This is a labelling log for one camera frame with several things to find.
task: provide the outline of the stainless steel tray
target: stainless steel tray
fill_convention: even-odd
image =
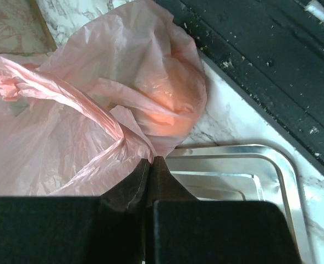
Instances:
[[[285,155],[263,145],[180,148],[166,162],[174,177],[199,199],[276,204],[302,260],[313,263],[295,170]]]

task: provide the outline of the white strip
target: white strip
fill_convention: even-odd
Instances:
[[[324,6],[322,6],[317,0],[312,0],[306,6],[305,10],[324,22]]]

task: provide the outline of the plastic bag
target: plastic bag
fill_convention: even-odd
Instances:
[[[83,26],[38,68],[0,56],[0,195],[100,195],[187,137],[205,80],[172,19],[136,1]]]

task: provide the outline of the metal tray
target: metal tray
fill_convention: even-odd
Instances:
[[[276,204],[302,260],[313,263],[295,170],[285,155],[263,145],[180,148],[166,162],[174,177],[199,199]]]

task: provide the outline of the pink plastic bag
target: pink plastic bag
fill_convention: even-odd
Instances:
[[[193,39],[152,1],[89,22],[38,68],[21,64],[0,56],[0,195],[103,194],[170,153],[205,108]]]

